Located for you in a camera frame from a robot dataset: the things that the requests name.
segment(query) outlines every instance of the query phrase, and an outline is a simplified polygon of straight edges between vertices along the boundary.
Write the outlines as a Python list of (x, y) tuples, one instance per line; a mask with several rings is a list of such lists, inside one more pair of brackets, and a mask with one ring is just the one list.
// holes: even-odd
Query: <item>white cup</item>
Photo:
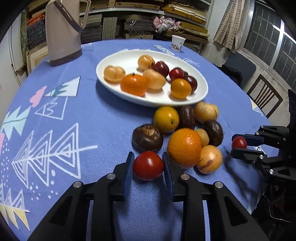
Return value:
[(185, 40), (183, 37), (172, 35), (171, 49), (180, 52)]

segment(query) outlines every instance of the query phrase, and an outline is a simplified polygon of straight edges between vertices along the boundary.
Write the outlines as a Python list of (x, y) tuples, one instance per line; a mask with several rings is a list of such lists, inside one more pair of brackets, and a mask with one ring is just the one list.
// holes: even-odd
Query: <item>white bowl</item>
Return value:
[[(171, 97), (170, 84), (166, 82), (161, 91), (148, 90), (143, 97), (139, 97), (122, 91), (120, 89), (120, 83), (113, 84), (104, 80), (104, 69), (108, 65), (120, 66), (124, 68), (126, 74), (135, 73), (142, 75), (142, 72), (138, 71), (138, 59), (144, 54), (153, 57), (155, 62), (160, 60), (164, 61), (168, 65), (170, 71), (173, 68), (180, 67), (182, 70), (188, 72), (190, 76), (193, 76), (197, 80), (196, 91), (189, 95), (186, 99), (175, 99)], [(98, 63), (96, 67), (96, 75), (103, 86), (105, 86), (109, 91), (118, 97), (135, 104), (150, 107), (196, 104), (202, 101), (208, 93), (207, 81), (196, 68), (178, 57), (152, 50), (123, 50), (111, 54)]]

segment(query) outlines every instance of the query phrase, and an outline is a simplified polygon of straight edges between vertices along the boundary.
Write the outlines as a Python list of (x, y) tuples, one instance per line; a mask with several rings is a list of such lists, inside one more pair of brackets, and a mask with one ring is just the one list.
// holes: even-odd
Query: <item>blue tablecloth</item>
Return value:
[[(15, 95), (0, 129), (0, 212), (21, 241), (28, 239), (73, 182), (95, 182), (124, 162), (133, 151), (132, 131), (152, 121), (155, 108), (111, 94), (95, 72), (104, 57), (136, 48), (175, 55), (204, 75), (209, 85), (205, 101), (220, 110), (218, 121), (225, 135), (219, 148), (224, 162), (210, 175), (193, 169), (186, 172), (202, 182), (222, 181), (245, 208), (254, 209), (260, 173), (252, 165), (226, 158), (233, 134), (253, 134), (260, 125), (269, 125), (250, 98), (186, 47), (177, 53), (170, 50), (170, 42), (100, 41), (83, 45), (83, 55), (70, 63), (51, 67), (42, 61)], [(263, 149), (276, 154), (271, 148)], [(115, 204), (115, 216), (118, 240), (180, 240), (182, 203), (169, 200), (162, 177), (145, 183), (133, 179), (128, 201)], [(210, 240), (208, 227), (206, 233)]]

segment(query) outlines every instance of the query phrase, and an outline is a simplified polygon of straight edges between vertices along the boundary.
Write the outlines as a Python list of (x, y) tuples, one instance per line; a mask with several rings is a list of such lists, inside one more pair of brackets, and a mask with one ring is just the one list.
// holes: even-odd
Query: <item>orange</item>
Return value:
[(170, 133), (179, 125), (178, 112), (170, 106), (163, 106), (157, 109), (154, 114), (153, 122), (160, 132)]
[(174, 132), (167, 147), (170, 157), (183, 169), (191, 168), (200, 161), (201, 149), (202, 139), (196, 131), (189, 128)]
[(175, 79), (170, 85), (173, 97), (184, 99), (191, 94), (191, 85), (184, 79)]
[(123, 77), (120, 82), (120, 89), (124, 92), (143, 96), (148, 88), (148, 81), (145, 77), (138, 74), (129, 74)]

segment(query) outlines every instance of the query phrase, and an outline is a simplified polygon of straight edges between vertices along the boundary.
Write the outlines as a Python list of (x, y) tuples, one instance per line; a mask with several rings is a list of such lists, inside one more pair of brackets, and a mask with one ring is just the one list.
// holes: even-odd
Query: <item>pink cloth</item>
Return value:
[(156, 32), (161, 34), (163, 31), (167, 31), (168, 29), (176, 31), (181, 22), (175, 22), (174, 18), (165, 18), (155, 17), (153, 21), (153, 26), (156, 29)]

